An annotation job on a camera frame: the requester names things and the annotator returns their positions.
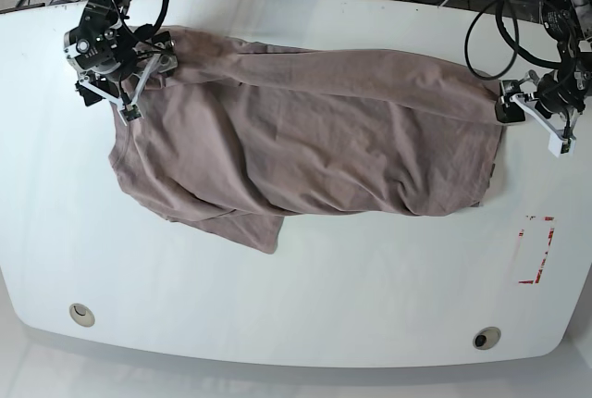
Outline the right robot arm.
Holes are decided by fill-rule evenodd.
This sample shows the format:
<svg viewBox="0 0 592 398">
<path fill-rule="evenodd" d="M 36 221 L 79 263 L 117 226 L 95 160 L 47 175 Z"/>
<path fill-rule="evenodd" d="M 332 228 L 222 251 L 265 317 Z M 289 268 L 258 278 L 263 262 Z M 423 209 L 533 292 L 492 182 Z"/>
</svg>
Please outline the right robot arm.
<svg viewBox="0 0 592 398">
<path fill-rule="evenodd" d="M 125 123 L 142 116 L 140 95 L 154 74 L 178 66 L 174 41 L 162 25 L 170 0 L 162 0 L 153 24 L 127 24 L 132 0 L 88 0 L 79 25 L 64 37 L 64 55 L 77 72 L 76 91 L 86 106 L 103 100 Z"/>
</svg>

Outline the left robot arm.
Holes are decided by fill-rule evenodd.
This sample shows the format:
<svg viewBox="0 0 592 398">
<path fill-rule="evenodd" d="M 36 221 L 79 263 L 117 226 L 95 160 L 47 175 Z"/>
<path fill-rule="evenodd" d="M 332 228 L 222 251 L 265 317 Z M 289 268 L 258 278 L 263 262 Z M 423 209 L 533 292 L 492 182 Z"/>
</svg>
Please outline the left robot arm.
<svg viewBox="0 0 592 398">
<path fill-rule="evenodd" d="M 591 95 L 591 55 L 582 42 L 591 41 L 591 0 L 533 0 L 547 35 L 556 43 L 559 60 L 534 56 L 520 44 L 518 31 L 508 32 L 503 14 L 518 22 L 512 0 L 494 0 L 496 26 L 502 40 L 511 48 L 512 58 L 522 58 L 546 70 L 538 76 L 529 70 L 520 80 L 507 80 L 496 74 L 500 96 L 495 104 L 498 122 L 514 124 L 531 116 L 549 133 L 549 150 L 555 155 L 571 152 L 575 144 L 574 127 L 586 109 Z"/>
</svg>

